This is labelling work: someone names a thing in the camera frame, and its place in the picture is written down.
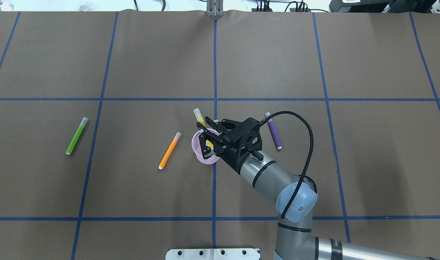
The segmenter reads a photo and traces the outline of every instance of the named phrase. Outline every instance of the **green marker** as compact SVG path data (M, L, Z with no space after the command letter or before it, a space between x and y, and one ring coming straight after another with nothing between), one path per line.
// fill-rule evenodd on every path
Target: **green marker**
M67 155L71 155L71 153L73 152L75 144L77 143L78 138L80 138L80 134L82 133L83 128L85 127L85 124L87 123L87 121L88 121L88 118L84 117L82 119L82 122L80 122L80 125L77 128L77 131L73 137L73 140L71 141L68 149L66 150Z

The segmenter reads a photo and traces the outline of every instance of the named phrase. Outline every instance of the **yellow marker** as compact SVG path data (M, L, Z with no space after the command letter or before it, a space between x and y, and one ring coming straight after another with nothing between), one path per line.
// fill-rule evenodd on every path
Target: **yellow marker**
M202 115L200 114L200 110L199 108L195 108L193 110L194 115L196 117L197 122L201 123L203 126L206 126L205 122L204 122L204 118L202 118ZM209 140L206 140L206 145L210 148L213 148L213 143L211 143Z
M172 140L172 143L170 143L169 148L167 149L167 152L165 152L164 158L162 158L161 163L159 163L159 170L164 169L165 164L167 163L167 161L169 160L170 155L173 152L173 149L175 148L175 146L177 145L177 142L180 138L182 134L180 132L177 132L177 134L175 135L175 137Z

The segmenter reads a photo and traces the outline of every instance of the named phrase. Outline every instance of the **orange marker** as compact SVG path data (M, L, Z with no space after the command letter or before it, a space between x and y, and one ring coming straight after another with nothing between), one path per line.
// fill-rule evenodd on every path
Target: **orange marker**
M175 135L175 137L172 140L172 143L170 144L169 148L167 149L167 152L165 152L164 158L162 158L161 163L159 163L159 170L164 169L165 164L167 163L167 161L169 160L170 155L173 152L173 149L175 148L175 146L177 145L177 142L180 138L182 134L180 132L177 132L177 134Z

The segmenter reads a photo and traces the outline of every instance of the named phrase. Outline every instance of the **blue grid line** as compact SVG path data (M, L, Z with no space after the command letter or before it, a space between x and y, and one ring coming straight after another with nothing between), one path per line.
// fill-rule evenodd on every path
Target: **blue grid line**
M21 12L18 12L18 14L16 16L16 20L15 20L15 23L13 24L12 31L10 33L10 36L8 37L7 45L5 46L5 49L3 50L2 58L0 59L0 69L2 69L3 61L5 60L5 56L7 54L8 47L10 46L10 43L13 38L13 34L15 33L16 25L17 25L17 22L19 21L19 16L21 16Z
M217 119L217 20L213 21L213 119ZM217 163L212 170L212 248L217 247Z
M73 250L71 253L71 260L75 259L75 253L76 253L76 249L77 249L78 235L80 232L81 218L82 218L82 214L83 214L83 206L85 205L85 198L86 198L87 187L88 187L88 179L90 177L91 162L93 159L93 153L94 153L94 149L95 149L96 134L98 132L98 126L100 123L101 108L103 107L104 91L106 90L106 81L108 78L109 64L111 62L112 47L114 45L114 37L116 35L116 27L117 27L117 19L118 18L119 18L119 12L116 12L116 17L114 18L114 27L112 29L111 44L109 45L108 60L106 61L106 69L104 71L103 87L101 89L100 104L98 105L98 112L96 114L95 130L93 132L93 139L91 141L91 148L90 148L90 156L88 158L87 173L85 176L85 182L83 183L82 199L80 201L80 209L79 209L79 214L78 214L79 220L77 221L76 233L74 236Z
M0 221L212 221L213 217L0 217ZM387 216L316 216L315 221L321 220L395 220L395 219L440 219L435 215L387 215ZM215 217L215 221L277 221L278 217Z
M240 98L240 97L0 97L0 101L326 101L319 97L268 97L268 98ZM333 101L402 101L402 102L435 102L440 99L389 99L364 97L329 97Z
M430 71L428 70L427 63L424 58L424 54L422 52L421 43L419 43L418 33L416 32L416 26L414 25L413 13L410 12L410 20L411 26L413 27L414 37L416 39L416 43L418 45L419 54L421 55L421 59L424 64L425 71L427 73L428 82L430 83L430 87L432 88L433 96L435 97L435 101L437 102L438 111L440 112L440 101L438 100L438 95L435 90L435 86L433 85L432 77L430 76Z
M347 242L350 243L351 239L350 239L349 222L347 221L347 210L345 208L344 188L342 187L342 177L340 175L339 157L337 156L336 139L334 137L334 128L332 127L331 108L329 107L328 91L326 88L326 78L324 77L323 59L321 58L321 47L319 45L318 27L316 24L315 13L312 13L312 16L313 16L313 25L314 25L314 29L315 29L316 47L318 50L319 69L321 71L321 79L323 82L324 98L326 99L326 111L328 113L328 120L329 120L329 130L331 132L332 150L334 152L334 158L336 159L337 179L339 182L339 191L340 191L340 201L341 201L341 205L342 205L342 213L344 215L344 223L345 223L345 235L347 236Z

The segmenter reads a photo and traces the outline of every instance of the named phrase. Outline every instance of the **robotic arm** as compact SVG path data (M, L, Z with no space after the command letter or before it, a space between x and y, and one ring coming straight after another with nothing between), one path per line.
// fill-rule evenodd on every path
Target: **robotic arm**
M262 151L260 127L280 114L294 115L308 128L310 149L299 176L289 173ZM199 140L203 157L208 159L217 155L222 158L274 204L281 215L278 220L275 260L434 260L431 257L415 257L311 236L312 212L318 195L316 184L305 174L313 152L313 134L311 127L300 115L282 111L260 122L252 117L244 122L218 121L205 117L205 122L220 134L216 135L197 123L201 129ZM213 148L206 145L207 140L213 143Z

